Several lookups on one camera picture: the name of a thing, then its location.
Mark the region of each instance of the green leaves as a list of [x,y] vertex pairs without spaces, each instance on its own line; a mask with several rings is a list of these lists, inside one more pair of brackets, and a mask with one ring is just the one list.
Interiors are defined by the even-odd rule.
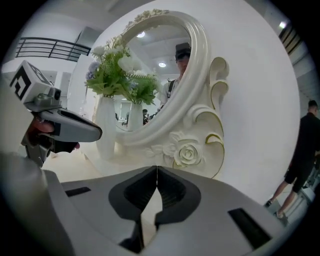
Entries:
[[127,73],[118,65],[122,57],[131,56],[121,36],[108,40],[104,49],[103,55],[96,56],[100,65],[94,72],[94,78],[86,81],[87,87],[98,95],[123,95],[135,104],[154,104],[158,83],[155,76]]

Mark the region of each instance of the white floor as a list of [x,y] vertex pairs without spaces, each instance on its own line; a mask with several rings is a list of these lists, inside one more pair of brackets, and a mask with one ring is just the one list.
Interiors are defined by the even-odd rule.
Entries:
[[[279,203],[279,207],[283,205],[287,196],[292,190],[292,184],[286,186],[283,192],[277,197],[277,202]],[[308,209],[308,204],[306,200],[302,200],[300,196],[296,196],[293,203],[284,211],[284,214],[287,218],[287,223],[290,225],[298,219],[301,219]]]
[[50,156],[44,162],[42,169],[53,171],[60,182],[80,181],[100,178],[102,175],[95,169],[89,160],[80,150],[76,149],[71,153],[60,152]]

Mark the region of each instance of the black slot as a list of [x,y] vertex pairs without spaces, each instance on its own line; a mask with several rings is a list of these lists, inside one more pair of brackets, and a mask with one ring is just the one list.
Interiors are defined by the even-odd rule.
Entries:
[[228,213],[254,249],[263,246],[271,239],[242,208],[230,210]]
[[108,199],[120,218],[138,222],[157,188],[157,167],[145,171],[115,185]]
[[84,187],[79,187],[76,189],[67,190],[67,191],[65,191],[65,193],[68,197],[73,197],[73,196],[77,196],[77,195],[80,195],[80,194],[83,194],[83,193],[86,193],[89,191],[91,191],[91,189],[84,186]]
[[58,122],[50,122],[53,124],[54,131],[52,132],[54,136],[60,136],[61,132],[61,123]]
[[183,222],[201,201],[199,188],[190,181],[158,166],[157,188],[162,199],[162,211],[155,215],[154,224]]

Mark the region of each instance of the gold trim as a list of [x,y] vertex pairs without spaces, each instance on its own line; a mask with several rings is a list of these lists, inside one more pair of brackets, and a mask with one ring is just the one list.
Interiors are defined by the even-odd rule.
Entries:
[[200,114],[197,115],[197,117],[195,118],[195,122],[197,122],[198,116],[200,116],[202,113],[210,113],[210,114],[214,115],[214,116],[218,119],[218,121],[219,121],[219,124],[220,124],[220,126],[221,126],[221,130],[222,130],[222,135],[225,136],[225,132],[224,132],[224,128],[222,127],[221,120],[220,120],[220,118],[217,116],[217,114],[215,114],[215,113],[212,113],[212,112],[209,112],[209,111],[203,111],[203,112],[201,112]]
[[174,167],[175,165],[176,165],[177,167],[179,167],[179,168],[183,168],[183,166],[177,164],[177,162],[176,162],[175,159],[173,158],[173,163],[172,163],[172,168],[173,168],[173,169],[175,168],[175,167]]
[[227,88],[229,87],[228,84],[226,82],[224,82],[224,81],[217,81],[214,85],[212,85],[211,91],[210,91],[210,100],[211,100],[211,104],[212,104],[212,107],[213,107],[214,110],[216,109],[216,107],[214,105],[214,101],[212,100],[212,91],[213,91],[215,85],[218,84],[218,83],[223,83],[223,84],[226,85]]
[[212,143],[216,143],[216,142],[221,143],[220,141],[208,142],[208,140],[209,140],[211,137],[216,137],[216,138],[218,138],[220,141],[222,141],[222,138],[221,138],[218,134],[210,133],[210,134],[205,138],[205,144],[212,144]]
[[220,168],[219,168],[219,170],[217,171],[217,173],[216,173],[215,175],[213,175],[213,177],[212,177],[211,179],[213,179],[214,177],[216,177],[216,176],[218,175],[218,173],[220,172],[221,167],[222,167],[222,165],[224,164],[224,161],[225,161],[225,146],[224,146],[223,144],[221,144],[221,146],[222,146],[222,148],[223,148],[222,163],[221,163]]

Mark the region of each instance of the leg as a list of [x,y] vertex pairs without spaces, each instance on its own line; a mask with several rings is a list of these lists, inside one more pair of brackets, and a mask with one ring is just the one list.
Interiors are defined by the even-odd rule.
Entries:
[[290,194],[287,196],[287,198],[285,199],[283,205],[281,206],[281,208],[277,211],[277,215],[282,216],[282,214],[284,213],[285,209],[291,205],[291,203],[293,202],[293,200],[295,199],[296,196],[296,192],[294,192],[293,190],[290,192]]
[[273,203],[273,201],[282,193],[282,191],[284,191],[284,189],[286,188],[286,186],[288,185],[288,183],[286,181],[283,181],[278,188],[276,189],[276,191],[274,192],[273,197],[269,200],[271,203]]
[[284,213],[284,210],[293,202],[296,194],[298,194],[298,192],[300,191],[302,186],[307,181],[308,176],[312,171],[312,167],[313,167],[313,163],[303,163],[299,166],[299,168],[297,168],[297,170],[299,170],[299,172],[296,173],[297,177],[296,177],[296,181],[292,187],[292,191],[285,199],[281,208],[277,211],[277,213],[276,213],[277,216],[281,217]]
[[268,208],[274,202],[274,200],[282,193],[282,191],[284,191],[285,187],[288,184],[291,184],[292,182],[294,182],[296,176],[297,176],[296,168],[294,165],[292,165],[290,166],[289,170],[286,172],[284,181],[278,186],[278,188],[274,192],[273,197],[264,204],[264,207]]

